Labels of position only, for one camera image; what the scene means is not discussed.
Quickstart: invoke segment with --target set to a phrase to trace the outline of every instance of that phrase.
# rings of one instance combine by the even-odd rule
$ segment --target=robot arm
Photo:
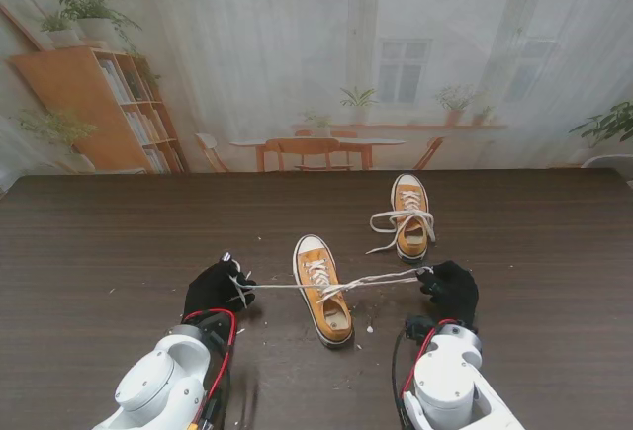
[[[479,291],[470,271],[445,262],[418,278],[442,317],[452,319],[426,334],[430,340],[424,340],[412,370],[413,390],[402,393],[408,423],[416,430],[522,430],[479,373],[482,344],[473,332]]]
[[[235,338],[233,312],[255,298],[239,291],[231,277],[255,285],[229,254],[190,284],[183,324],[126,373],[115,391],[118,410],[93,430],[186,430],[192,423],[208,430],[223,418],[220,384]],[[220,358],[214,363],[212,356]],[[205,377],[213,378],[207,389]]]
[[[172,328],[123,377],[115,391],[119,409],[94,430],[186,429],[204,399],[210,360],[199,328]]]
[[[447,325],[415,363],[414,391],[403,401],[416,430],[523,430],[479,373],[481,342],[467,328]]]

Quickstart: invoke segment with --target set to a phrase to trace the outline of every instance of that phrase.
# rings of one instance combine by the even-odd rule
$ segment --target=chair
[[[422,155],[419,161],[413,167],[413,170],[423,170],[424,167],[431,161],[431,158],[437,151],[437,149],[444,142],[443,136],[437,136],[428,141],[426,152]]]
[[[629,186],[633,187],[633,155],[617,154],[596,156],[583,163],[581,168],[612,168]]]
[[[302,155],[325,155],[325,166],[308,166],[303,160],[296,168],[302,171],[322,171],[322,170],[351,170],[352,165],[332,165],[329,157],[330,153],[340,148],[340,142],[336,138],[274,138],[266,142],[266,149],[277,153],[279,161],[279,171],[284,171],[283,153]]]
[[[345,130],[335,130],[332,132],[332,136],[335,136],[337,138],[358,138],[358,133],[356,133],[355,131],[345,131]],[[351,164],[351,161],[349,161],[349,150],[345,150],[345,158],[347,159],[347,163]]]
[[[313,136],[312,130],[297,130],[295,132],[295,136]],[[306,162],[305,156],[301,155],[301,164],[303,165]]]
[[[228,168],[226,168],[226,165],[223,164],[223,162],[220,160],[220,157],[218,156],[218,153],[216,152],[216,146],[218,146],[216,139],[208,133],[196,133],[196,140],[202,148],[202,151],[205,152],[205,156],[209,160],[211,169],[214,170],[214,172],[216,173],[228,173]]]

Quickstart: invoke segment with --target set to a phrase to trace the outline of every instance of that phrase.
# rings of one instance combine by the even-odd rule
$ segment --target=shoe sole
[[[302,283],[301,279],[299,278],[299,271],[297,270],[297,254],[299,252],[299,245],[307,237],[314,237],[318,239],[325,246],[327,253],[332,259],[332,264],[334,265],[334,269],[336,268],[336,262],[334,261],[334,256],[332,255],[332,252],[329,250],[329,247],[327,247],[327,244],[325,243],[325,241],[321,239],[320,237],[318,237],[317,235],[306,234],[297,241],[297,245],[295,246],[295,252],[293,253],[293,273],[295,274],[295,280],[297,281],[298,285],[305,285],[304,283]],[[320,332],[320,329],[318,329],[317,320],[315,319],[315,313],[313,312],[313,308],[310,306],[310,301],[308,300],[308,295],[306,294],[306,291],[304,289],[299,289],[299,291],[301,292],[301,295],[304,298],[304,301],[306,302],[306,306],[308,307],[308,311],[310,312],[310,317],[313,319],[313,324],[315,326],[316,334],[318,335],[318,339],[320,339],[320,342],[323,343],[328,348],[336,349],[336,348],[342,347],[347,341],[349,341],[349,339],[354,335],[354,325],[352,325],[352,331],[349,333],[349,336],[347,336],[342,341],[332,341],[330,339],[327,339],[323,335],[323,333]]]
[[[417,180],[417,183],[419,183],[419,186],[422,188],[422,193],[424,193],[424,199],[426,202],[426,208],[428,210],[430,210],[430,204],[428,203],[428,196],[426,195],[426,188],[424,188],[424,185],[422,185],[422,182],[419,181],[419,178],[417,178],[415,175],[411,175],[410,173],[403,173],[402,175],[400,175],[398,178],[396,178],[396,181],[394,181],[394,184],[392,185],[392,195],[391,195],[391,200],[392,200],[392,210],[396,210],[396,185],[398,184],[398,182],[400,181],[400,179],[405,176],[405,175],[409,175],[412,176],[413,178],[415,178]],[[417,262],[419,262],[420,260],[422,260],[424,258],[424,256],[426,255],[426,251],[428,250],[428,244],[426,244],[426,248],[424,249],[424,251],[416,256],[410,256],[410,255],[406,255],[402,249],[400,248],[400,246],[398,245],[398,242],[396,241],[396,253],[398,254],[398,257],[400,257],[400,259],[403,262],[406,262],[408,264],[416,264]]]

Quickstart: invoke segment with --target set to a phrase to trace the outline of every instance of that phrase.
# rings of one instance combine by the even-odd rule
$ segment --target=white rubber toe cap
[[[315,235],[307,235],[299,241],[299,247],[297,248],[297,254],[305,254],[311,250],[326,249],[325,242],[320,237]]]
[[[397,183],[399,185],[422,186],[422,184],[416,177],[407,174],[401,175],[400,178],[398,178]]]

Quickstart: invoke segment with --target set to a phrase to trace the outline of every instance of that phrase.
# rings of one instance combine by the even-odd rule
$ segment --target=canvas shoe
[[[429,212],[426,190],[417,177],[400,175],[392,186],[392,211],[372,215],[369,225],[376,232],[394,234],[394,240],[385,247],[367,252],[388,250],[396,246],[398,256],[405,262],[414,263],[424,258],[428,243],[435,242],[433,216]],[[382,229],[374,225],[374,219],[387,217],[394,228]]]
[[[299,285],[339,283],[334,258],[325,242],[315,235],[305,235],[297,242],[293,271]],[[321,342],[328,347],[344,344],[352,336],[353,326],[343,295],[339,293],[319,302],[323,295],[322,289],[300,289],[300,292]]]

